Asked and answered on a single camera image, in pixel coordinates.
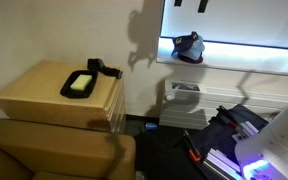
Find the wooden nightstand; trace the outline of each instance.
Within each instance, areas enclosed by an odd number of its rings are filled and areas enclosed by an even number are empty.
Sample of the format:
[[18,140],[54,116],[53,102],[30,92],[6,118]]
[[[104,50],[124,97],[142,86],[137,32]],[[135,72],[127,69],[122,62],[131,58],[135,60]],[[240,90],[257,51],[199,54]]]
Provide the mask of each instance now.
[[87,70],[86,63],[41,61],[0,91],[0,108],[11,119],[122,133],[123,78],[99,72],[90,97],[63,97],[61,88],[76,70]]

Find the beige wall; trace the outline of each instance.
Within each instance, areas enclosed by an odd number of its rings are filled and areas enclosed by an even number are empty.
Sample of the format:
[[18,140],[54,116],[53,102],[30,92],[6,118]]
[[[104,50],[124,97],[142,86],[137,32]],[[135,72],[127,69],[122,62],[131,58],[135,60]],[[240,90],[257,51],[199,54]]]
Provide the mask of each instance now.
[[156,63],[160,18],[161,0],[0,0],[0,89],[41,59],[100,57],[124,70],[127,114],[157,117],[169,76],[288,94],[288,76]]

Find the black tray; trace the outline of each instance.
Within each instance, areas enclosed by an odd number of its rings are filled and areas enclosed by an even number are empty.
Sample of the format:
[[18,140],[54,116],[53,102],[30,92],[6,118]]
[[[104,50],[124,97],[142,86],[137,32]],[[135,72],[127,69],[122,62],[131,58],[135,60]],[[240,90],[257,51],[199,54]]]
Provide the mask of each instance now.
[[[70,86],[81,74],[91,75],[92,76],[91,82],[88,83],[84,91],[72,90]],[[67,98],[88,98],[93,92],[94,86],[96,84],[96,80],[97,80],[97,71],[90,71],[90,70],[74,71],[66,80],[60,93],[62,96],[65,96]]]

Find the cabinet top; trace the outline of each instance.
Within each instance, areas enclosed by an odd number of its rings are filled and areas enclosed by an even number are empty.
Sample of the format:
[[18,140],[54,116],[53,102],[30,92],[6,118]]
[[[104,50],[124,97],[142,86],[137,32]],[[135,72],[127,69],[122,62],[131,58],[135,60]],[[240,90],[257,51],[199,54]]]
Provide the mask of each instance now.
[[116,81],[119,80],[98,73],[90,97],[83,99],[63,97],[60,94],[61,88],[70,74],[76,70],[87,70],[86,63],[43,60],[2,89],[0,99],[104,108],[111,98]]

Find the radiator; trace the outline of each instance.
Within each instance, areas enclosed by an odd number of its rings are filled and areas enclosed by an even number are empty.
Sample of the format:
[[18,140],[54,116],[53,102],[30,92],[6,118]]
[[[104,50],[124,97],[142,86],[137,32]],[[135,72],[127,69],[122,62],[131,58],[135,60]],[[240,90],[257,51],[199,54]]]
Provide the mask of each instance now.
[[245,91],[235,87],[166,79],[159,125],[203,129],[216,116],[220,105],[226,109],[242,104],[270,121],[288,105],[288,95]]

